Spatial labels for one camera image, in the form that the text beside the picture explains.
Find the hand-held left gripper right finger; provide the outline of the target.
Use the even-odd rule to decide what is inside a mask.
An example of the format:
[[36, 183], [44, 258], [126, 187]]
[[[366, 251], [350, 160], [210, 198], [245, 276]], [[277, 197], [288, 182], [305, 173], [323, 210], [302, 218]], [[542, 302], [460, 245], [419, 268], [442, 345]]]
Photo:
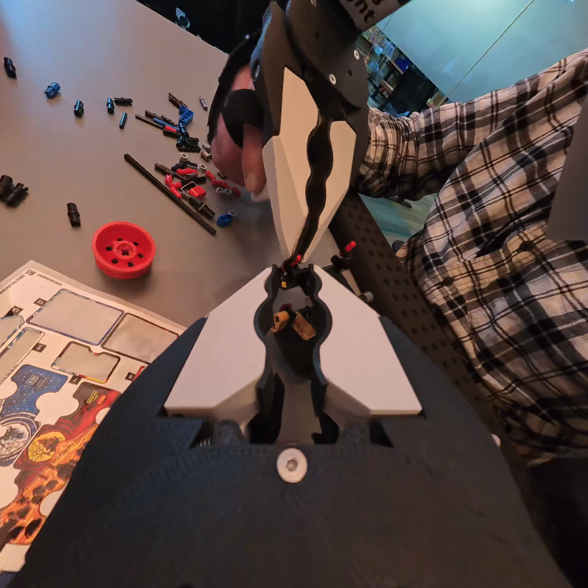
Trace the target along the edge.
[[315, 443], [336, 443], [344, 428], [375, 419], [416, 416], [421, 402], [385, 326], [389, 323], [325, 269], [308, 267], [316, 319], [311, 393], [320, 432]]

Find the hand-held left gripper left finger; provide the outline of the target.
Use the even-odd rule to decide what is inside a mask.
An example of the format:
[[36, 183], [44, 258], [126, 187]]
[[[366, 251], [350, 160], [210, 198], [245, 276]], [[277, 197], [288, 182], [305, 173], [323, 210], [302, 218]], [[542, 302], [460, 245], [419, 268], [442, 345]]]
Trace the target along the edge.
[[232, 420], [251, 442], [277, 440], [285, 387], [266, 335], [280, 283], [279, 268], [266, 268], [208, 314], [165, 401], [168, 416]]

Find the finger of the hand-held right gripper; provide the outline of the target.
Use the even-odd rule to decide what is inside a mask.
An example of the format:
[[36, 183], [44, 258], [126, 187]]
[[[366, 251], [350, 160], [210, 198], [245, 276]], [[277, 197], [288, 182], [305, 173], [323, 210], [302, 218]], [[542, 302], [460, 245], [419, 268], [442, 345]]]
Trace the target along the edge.
[[352, 175], [355, 131], [344, 121], [320, 119], [307, 143], [310, 174], [302, 191], [306, 205], [298, 256], [308, 261], [339, 205]]
[[305, 81], [283, 69], [280, 129], [263, 148], [267, 192], [283, 259], [295, 259], [308, 218], [320, 224], [317, 203], [311, 208], [306, 189], [311, 178], [308, 143], [320, 122], [318, 107]]

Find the black toy vehicle chassis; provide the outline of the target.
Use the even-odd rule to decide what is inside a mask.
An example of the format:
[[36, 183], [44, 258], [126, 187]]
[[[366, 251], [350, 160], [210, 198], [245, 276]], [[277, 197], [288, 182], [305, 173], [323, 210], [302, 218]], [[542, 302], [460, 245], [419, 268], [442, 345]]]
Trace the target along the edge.
[[329, 322], [327, 312], [318, 298], [313, 297], [318, 283], [310, 267], [298, 265], [291, 272], [281, 268], [279, 275], [279, 289], [285, 292], [299, 288], [305, 295], [305, 305], [296, 310], [291, 303], [282, 304], [273, 315], [270, 330], [292, 372], [299, 378], [310, 379], [314, 349]]

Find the person's right forearm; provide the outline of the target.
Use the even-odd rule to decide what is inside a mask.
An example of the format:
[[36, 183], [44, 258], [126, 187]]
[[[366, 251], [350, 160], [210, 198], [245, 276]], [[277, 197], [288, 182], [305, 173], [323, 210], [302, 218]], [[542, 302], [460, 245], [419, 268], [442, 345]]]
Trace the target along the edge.
[[353, 187], [374, 198], [416, 201], [438, 192], [454, 172], [485, 175], [491, 164], [510, 164], [560, 134], [567, 146], [586, 93], [584, 49], [468, 102], [404, 117], [370, 108], [368, 148]]

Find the person's right hand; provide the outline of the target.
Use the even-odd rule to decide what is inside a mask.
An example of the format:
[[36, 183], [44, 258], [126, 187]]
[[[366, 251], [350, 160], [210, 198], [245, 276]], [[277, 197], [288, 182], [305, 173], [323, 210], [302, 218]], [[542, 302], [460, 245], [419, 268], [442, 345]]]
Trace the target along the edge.
[[217, 169], [250, 194], [260, 195], [266, 186], [263, 164], [263, 134], [261, 129], [245, 124], [240, 148], [230, 136], [222, 114], [211, 143], [212, 161]]

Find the black perforated board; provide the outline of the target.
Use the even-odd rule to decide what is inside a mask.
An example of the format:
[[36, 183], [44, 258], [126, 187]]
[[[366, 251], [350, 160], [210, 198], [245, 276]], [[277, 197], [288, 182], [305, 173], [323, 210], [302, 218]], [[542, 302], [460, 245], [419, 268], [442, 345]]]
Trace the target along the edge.
[[440, 368], [490, 432], [497, 434], [541, 538], [572, 585], [587, 587], [587, 460], [555, 459], [533, 467], [523, 463], [502, 414], [491, 408], [470, 364], [442, 330], [355, 190], [344, 197], [329, 229], [338, 246], [356, 242], [350, 271], [359, 288], [373, 294], [374, 309]]

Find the long black axle rod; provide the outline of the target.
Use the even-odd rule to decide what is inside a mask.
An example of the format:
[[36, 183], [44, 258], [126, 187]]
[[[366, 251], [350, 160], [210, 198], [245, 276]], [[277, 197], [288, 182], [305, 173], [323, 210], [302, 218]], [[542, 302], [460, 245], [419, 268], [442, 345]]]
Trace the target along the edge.
[[175, 206], [181, 209], [188, 217], [194, 220], [200, 227], [202, 227], [205, 231], [207, 231], [210, 235], [215, 236], [217, 234], [216, 229], [214, 229], [207, 221], [205, 221], [195, 210], [193, 210], [189, 205], [184, 203], [181, 198], [174, 195], [174, 193], [170, 190], [170, 188], [160, 182], [151, 172], [149, 172], [146, 168], [144, 168], [137, 160], [135, 160], [131, 155], [125, 153], [123, 158], [126, 163], [128, 163], [133, 169], [135, 169], [145, 180], [147, 180], [151, 185], [156, 187], [159, 192], [164, 194]]

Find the person in plaid shirt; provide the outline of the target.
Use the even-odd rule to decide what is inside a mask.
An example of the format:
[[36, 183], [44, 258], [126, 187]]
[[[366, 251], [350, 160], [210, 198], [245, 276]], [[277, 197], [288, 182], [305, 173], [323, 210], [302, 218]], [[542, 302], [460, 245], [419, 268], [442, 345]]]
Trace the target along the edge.
[[587, 457], [587, 242], [547, 239], [553, 194], [439, 191], [400, 253], [521, 457]]

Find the red toy wheel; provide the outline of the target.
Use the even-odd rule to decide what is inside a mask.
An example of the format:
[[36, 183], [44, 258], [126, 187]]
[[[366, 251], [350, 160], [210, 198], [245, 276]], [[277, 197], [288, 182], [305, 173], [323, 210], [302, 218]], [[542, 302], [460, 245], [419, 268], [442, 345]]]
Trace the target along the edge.
[[151, 271], [156, 243], [142, 227], [128, 222], [111, 222], [93, 235], [92, 252], [96, 266], [107, 276], [132, 280]]

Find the colourful sticker sheet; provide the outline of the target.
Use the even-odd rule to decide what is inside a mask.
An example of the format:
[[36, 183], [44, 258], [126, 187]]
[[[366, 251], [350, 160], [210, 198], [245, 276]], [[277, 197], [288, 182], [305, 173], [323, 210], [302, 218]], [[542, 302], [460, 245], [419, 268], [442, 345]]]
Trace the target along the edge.
[[184, 326], [34, 261], [1, 283], [1, 578], [114, 402]]

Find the scattered black connector pins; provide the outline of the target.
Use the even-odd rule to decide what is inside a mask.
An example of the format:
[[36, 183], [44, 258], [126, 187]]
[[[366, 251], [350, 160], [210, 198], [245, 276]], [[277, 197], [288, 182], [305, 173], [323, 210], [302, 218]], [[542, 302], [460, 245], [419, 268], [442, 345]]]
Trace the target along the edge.
[[107, 103], [90, 109], [62, 92], [48, 99], [40, 85], [18, 78], [1, 59], [1, 176], [23, 183], [40, 202], [65, 202], [71, 227], [81, 227], [79, 205], [99, 200], [112, 185], [114, 118]]

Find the black toy hub piece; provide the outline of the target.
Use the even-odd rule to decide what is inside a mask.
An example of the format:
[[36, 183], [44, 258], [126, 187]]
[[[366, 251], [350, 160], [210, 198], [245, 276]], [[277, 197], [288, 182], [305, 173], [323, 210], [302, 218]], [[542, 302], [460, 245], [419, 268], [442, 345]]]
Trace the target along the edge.
[[1, 203], [9, 208], [17, 208], [28, 197], [28, 187], [14, 183], [8, 175], [1, 176]]

